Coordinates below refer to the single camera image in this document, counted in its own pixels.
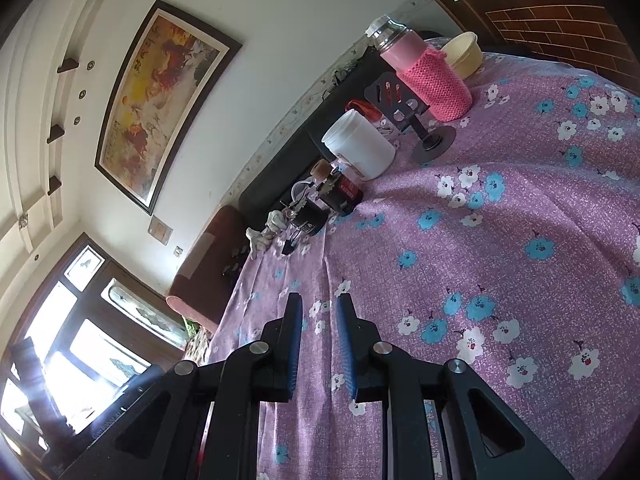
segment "pink thermos bottle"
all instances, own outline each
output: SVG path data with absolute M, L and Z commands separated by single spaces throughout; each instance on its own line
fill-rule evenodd
M 452 121 L 471 108 L 471 93 L 447 64 L 446 54 L 424 43 L 413 30 L 385 15 L 371 23 L 367 36 L 436 119 Z

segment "brown sofa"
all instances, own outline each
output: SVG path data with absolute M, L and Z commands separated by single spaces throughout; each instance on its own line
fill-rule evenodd
M 178 314 L 212 333 L 248 256 L 246 223 L 232 206 L 223 206 L 185 257 L 166 296 Z

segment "framed painting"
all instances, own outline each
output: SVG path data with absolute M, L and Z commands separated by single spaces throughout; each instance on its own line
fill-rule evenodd
M 95 167 L 149 215 L 189 126 L 240 44 L 157 0 L 111 91 Z

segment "decorative shelf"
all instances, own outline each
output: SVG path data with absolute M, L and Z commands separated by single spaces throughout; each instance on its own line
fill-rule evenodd
M 80 64 L 75 59 L 73 59 L 72 57 L 67 57 L 62 62 L 62 65 L 58 67 L 58 73 L 62 74 L 63 72 L 68 72 L 69 70 L 78 68 L 79 66 Z
M 59 124 L 54 124 L 49 131 L 49 139 L 47 139 L 47 144 L 51 144 L 54 140 L 59 139 L 65 134 L 65 131 L 62 129 L 62 126 Z
M 47 191 L 47 195 L 51 196 L 54 192 L 56 192 L 62 186 L 62 182 L 55 175 L 49 177 L 49 191 Z

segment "bed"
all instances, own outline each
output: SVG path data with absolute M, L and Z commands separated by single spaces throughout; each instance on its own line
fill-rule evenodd
M 474 106 L 443 156 L 418 166 L 417 138 L 397 134 L 352 215 L 244 265 L 208 362 L 258 339 L 290 291 L 305 315 L 296 395 L 260 408 L 259 479 L 380 478 L 380 408 L 344 387 L 341 292 L 417 358 L 469 362 L 576 479 L 624 478 L 640 400 L 640 99 L 500 54 L 467 82 Z

